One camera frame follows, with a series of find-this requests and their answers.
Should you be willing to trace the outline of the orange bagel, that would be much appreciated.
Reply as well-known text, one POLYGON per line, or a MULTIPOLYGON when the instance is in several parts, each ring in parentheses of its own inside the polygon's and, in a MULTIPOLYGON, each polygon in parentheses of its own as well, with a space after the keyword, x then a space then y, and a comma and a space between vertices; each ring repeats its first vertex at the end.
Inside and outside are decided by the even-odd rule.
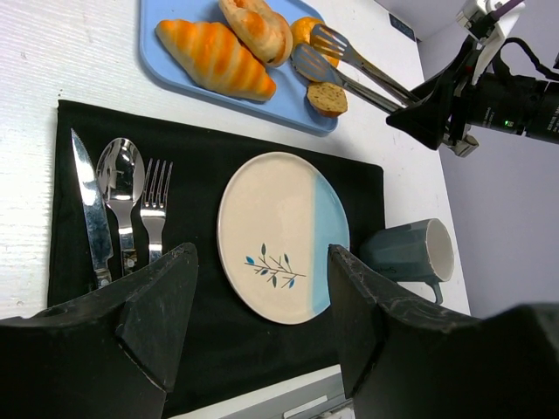
POLYGON ((292 52, 294 52, 298 44, 310 43, 311 31, 317 24, 324 24, 324 22, 316 17, 302 17, 291 24, 290 29, 293 38, 292 52))

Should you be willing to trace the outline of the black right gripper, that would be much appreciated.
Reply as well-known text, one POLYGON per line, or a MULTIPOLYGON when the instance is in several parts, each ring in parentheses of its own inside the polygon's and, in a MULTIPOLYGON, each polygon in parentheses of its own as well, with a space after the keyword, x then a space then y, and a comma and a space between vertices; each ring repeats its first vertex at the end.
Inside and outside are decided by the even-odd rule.
POLYGON ((493 73, 484 72, 476 85, 457 92, 466 115, 464 135, 460 140, 451 139, 452 99, 427 97, 440 89, 453 91, 457 81, 470 72, 467 62, 473 50, 474 39, 467 37, 445 68, 411 90, 411 95, 419 102, 395 111, 386 118, 386 123, 430 150, 445 145, 459 157, 468 156, 479 146, 468 133, 471 125, 528 135, 543 104, 546 82, 511 74, 500 55, 496 55, 490 60, 493 73))

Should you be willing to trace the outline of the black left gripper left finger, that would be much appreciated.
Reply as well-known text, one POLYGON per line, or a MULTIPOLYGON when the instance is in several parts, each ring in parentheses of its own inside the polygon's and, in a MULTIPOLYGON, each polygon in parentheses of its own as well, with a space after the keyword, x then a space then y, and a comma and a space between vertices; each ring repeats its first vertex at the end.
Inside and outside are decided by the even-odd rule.
POLYGON ((1 322, 4 418, 159 418, 197 285, 194 244, 28 319, 1 322))

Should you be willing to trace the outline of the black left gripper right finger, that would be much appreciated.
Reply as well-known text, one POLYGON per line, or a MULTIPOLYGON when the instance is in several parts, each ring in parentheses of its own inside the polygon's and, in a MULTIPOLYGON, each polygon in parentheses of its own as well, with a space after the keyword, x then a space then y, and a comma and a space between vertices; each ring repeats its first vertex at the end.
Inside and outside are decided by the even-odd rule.
POLYGON ((393 283, 340 245, 328 249, 328 288, 356 417, 557 417, 557 305, 476 319, 393 283))

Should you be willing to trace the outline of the brown bread slice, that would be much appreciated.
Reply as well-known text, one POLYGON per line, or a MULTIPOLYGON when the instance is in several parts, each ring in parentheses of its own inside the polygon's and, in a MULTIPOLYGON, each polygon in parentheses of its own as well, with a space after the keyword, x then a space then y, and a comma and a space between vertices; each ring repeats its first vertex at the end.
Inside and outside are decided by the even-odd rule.
POLYGON ((348 111, 344 90, 328 82, 312 82, 307 86, 307 101, 318 114, 337 118, 348 111))

